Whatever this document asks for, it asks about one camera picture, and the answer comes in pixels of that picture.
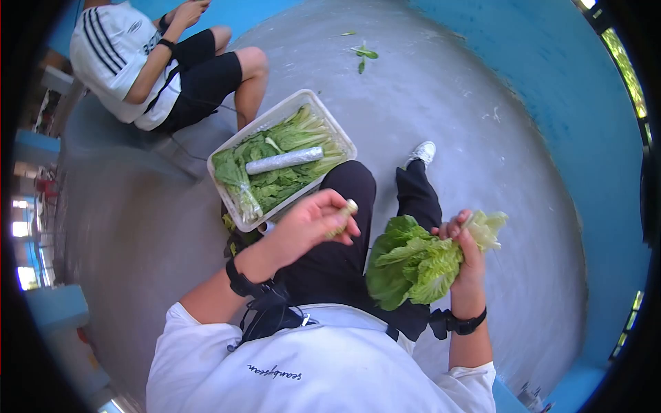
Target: white plastic basket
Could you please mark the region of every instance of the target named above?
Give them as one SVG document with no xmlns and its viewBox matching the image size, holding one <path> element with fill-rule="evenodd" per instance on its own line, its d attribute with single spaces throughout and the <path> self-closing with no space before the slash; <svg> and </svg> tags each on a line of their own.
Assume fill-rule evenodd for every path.
<svg viewBox="0 0 661 413">
<path fill-rule="evenodd" d="M 320 176 L 318 179 L 310 182 L 307 186 L 305 186 L 300 191 L 296 192 L 294 195 L 290 196 L 289 198 L 281 202 L 279 205 L 271 209 L 268 213 L 265 213 L 262 217 L 260 217 L 256 221 L 245 222 L 243 221 L 241 214 L 237 210 L 236 203 L 233 197 L 227 193 L 227 190 L 225 189 L 223 183 L 218 182 L 214 178 L 215 168 L 212 162 L 212 157 L 215 153 L 222 151 L 223 149 L 228 149 L 238 146 L 238 144 L 243 142 L 244 139 L 246 139 L 247 137 L 251 136 L 256 132 L 271 128 L 272 126 L 279 124 L 283 120 L 289 118 L 292 114 L 294 114 L 297 110 L 299 110 L 301 106 L 303 106 L 306 103 L 310 104 L 310 111 L 312 111 L 312 113 L 318 116 L 320 119 L 323 119 L 324 124 L 328 126 L 330 136 L 338 143 L 340 149 L 346 154 L 346 160 L 349 161 L 355 159 L 356 156 L 358 155 L 358 151 L 356 150 L 356 146 L 354 145 L 354 143 L 351 142 L 351 139 L 349 139 L 346 133 L 344 133 L 344 130 L 342 130 L 342 128 L 337 123 L 335 118 L 333 118 L 333 116 L 328 111 L 328 109 L 326 109 L 326 106 L 324 106 L 324 104 L 321 102 L 321 100 L 319 100 L 319 98 L 313 91 L 309 89 L 301 89 L 300 91 L 289 96 L 288 98 L 281 101 L 277 105 L 273 106 L 273 108 L 271 108 L 269 111 L 267 111 L 257 119 L 253 120 L 245 128 L 239 131 L 236 135 L 231 137 L 220 148 L 216 149 L 214 153 L 212 153 L 207 159 L 207 169 L 209 170 L 209 174 L 211 175 L 215 183 L 215 187 L 218 190 L 218 193 L 220 194 L 220 198 L 222 198 L 223 203 L 227 207 L 227 211 L 229 212 L 229 215 L 232 217 L 232 220 L 234 220 L 234 223 L 237 225 L 237 228 L 244 233 L 248 233 L 253 229 L 257 228 L 258 225 L 260 225 L 261 223 L 265 222 L 267 219 L 270 219 L 271 217 L 276 215 L 279 211 L 281 211 L 287 205 L 292 203 L 298 197 L 305 195 L 308 192 L 312 192 L 313 190 L 316 190 L 319 187 L 321 181 L 324 179 L 324 176 L 326 175 L 324 174 L 323 176 Z"/>
</svg>

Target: wrist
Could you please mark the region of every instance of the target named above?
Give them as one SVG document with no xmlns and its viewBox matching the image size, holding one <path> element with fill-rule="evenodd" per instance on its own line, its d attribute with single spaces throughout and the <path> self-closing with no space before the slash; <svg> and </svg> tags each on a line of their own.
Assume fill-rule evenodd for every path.
<svg viewBox="0 0 661 413">
<path fill-rule="evenodd" d="M 451 291 L 450 310 L 459 320 L 479 317 L 485 310 L 486 296 L 483 289 L 474 291 Z"/>
<path fill-rule="evenodd" d="M 167 25 L 172 24 L 172 21 L 175 19 L 175 13 L 176 13 L 176 9 L 170 10 L 168 13 L 165 14 L 165 19 L 163 19 L 165 21 L 165 24 Z"/>
<path fill-rule="evenodd" d="M 263 283 L 280 269 L 265 251 L 262 241 L 250 245 L 234 257 L 238 273 L 243 274 L 251 283 Z"/>
<path fill-rule="evenodd" d="M 167 28 L 165 33 L 163 34 L 163 38 L 165 40 L 168 40 L 172 43 L 177 43 L 179 41 L 179 38 L 181 37 L 181 34 L 186 30 L 186 24 L 182 23 L 178 19 L 173 19 L 172 23 L 170 23 L 170 26 Z"/>
</svg>

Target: person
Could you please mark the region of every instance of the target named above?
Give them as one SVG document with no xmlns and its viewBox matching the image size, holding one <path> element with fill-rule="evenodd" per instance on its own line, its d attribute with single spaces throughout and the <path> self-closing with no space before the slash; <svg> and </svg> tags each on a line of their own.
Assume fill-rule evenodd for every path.
<svg viewBox="0 0 661 413">
<path fill-rule="evenodd" d="M 398 215 L 411 215 L 432 234 L 461 244 L 465 261 L 451 286 L 451 311 L 473 319 L 486 308 L 484 256 L 461 229 L 469 210 L 441 224 L 425 172 L 435 152 L 425 142 L 405 170 L 397 169 Z M 376 183 L 363 164 L 338 165 L 319 192 L 174 304 L 156 343 L 147 411 L 494 412 L 486 321 L 468 335 L 452 333 L 450 370 L 432 381 L 411 357 L 429 306 L 405 301 L 383 311 L 369 297 L 363 268 L 375 195 Z M 348 220 L 338 213 L 347 198 L 359 208 Z M 344 224 L 335 242 L 325 242 L 329 231 Z M 262 338 L 242 340 L 241 329 L 228 324 L 245 304 L 235 292 L 237 273 L 251 283 L 275 275 L 274 283 L 287 287 L 290 309 L 304 312 L 303 323 L 268 331 L 262 328 L 265 316 L 248 329 L 262 329 Z M 280 311 L 274 319 L 279 328 Z"/>
<path fill-rule="evenodd" d="M 153 22 L 128 1 L 86 0 L 71 37 L 75 76 L 124 123 L 173 133 L 213 113 L 235 92 L 237 127 L 254 120 L 268 80 L 264 52 L 226 52 L 229 27 L 179 42 L 210 0 L 187 0 Z"/>
</svg>

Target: black shorts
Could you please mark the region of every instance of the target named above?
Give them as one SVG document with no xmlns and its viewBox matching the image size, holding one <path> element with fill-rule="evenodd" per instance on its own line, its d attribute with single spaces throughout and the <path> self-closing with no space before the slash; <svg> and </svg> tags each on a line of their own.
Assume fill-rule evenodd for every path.
<svg viewBox="0 0 661 413">
<path fill-rule="evenodd" d="M 201 31 L 176 45 L 181 93 L 157 132 L 173 133 L 198 123 L 213 113 L 243 78 L 236 53 L 215 55 L 211 30 Z"/>
</svg>

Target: concrete floor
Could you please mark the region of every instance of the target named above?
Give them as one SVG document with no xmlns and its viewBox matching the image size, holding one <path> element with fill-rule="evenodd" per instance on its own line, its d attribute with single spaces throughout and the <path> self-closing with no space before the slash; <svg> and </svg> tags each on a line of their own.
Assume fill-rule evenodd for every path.
<svg viewBox="0 0 661 413">
<path fill-rule="evenodd" d="M 349 30 L 358 34 L 338 36 Z M 379 59 L 359 75 L 348 48 L 363 40 Z M 404 1 L 310 0 L 230 49 L 245 46 L 270 60 L 261 112 L 309 88 L 354 141 L 378 184 L 374 237 L 397 210 L 395 167 L 427 139 L 438 147 L 428 176 L 446 218 L 464 207 L 510 216 L 502 250 L 486 256 L 496 370 L 515 394 L 526 381 L 548 394 L 580 350 L 585 263 L 572 200 L 520 102 L 460 39 Z M 176 136 L 204 157 L 231 136 L 233 119 L 221 109 Z M 68 281 L 85 292 L 101 364 L 142 402 L 165 311 L 222 267 L 227 233 L 208 177 L 195 184 L 153 153 L 123 145 L 88 150 L 98 139 L 95 131 L 64 138 L 59 222 L 67 237 L 58 245 Z M 202 161 L 175 155 L 204 174 Z M 445 297 L 435 307 L 448 304 Z M 414 357 L 434 377 L 447 371 L 448 349 L 428 329 Z"/>
</svg>

